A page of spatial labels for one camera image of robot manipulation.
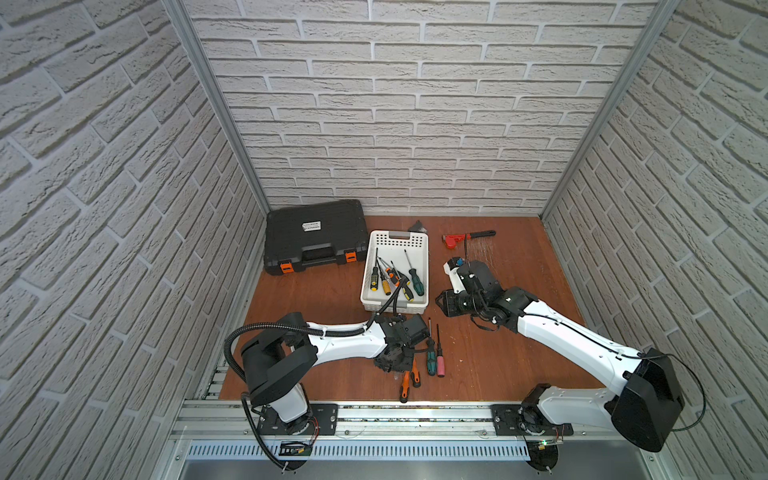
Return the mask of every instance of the brick wallpaper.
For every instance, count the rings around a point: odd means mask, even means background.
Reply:
[[[185,0],[275,207],[539,214],[653,2]]]
[[[0,27],[0,478],[147,478],[263,217],[162,3]]]
[[[667,441],[687,478],[768,474],[767,15],[680,3],[547,222],[592,327],[703,382]]]

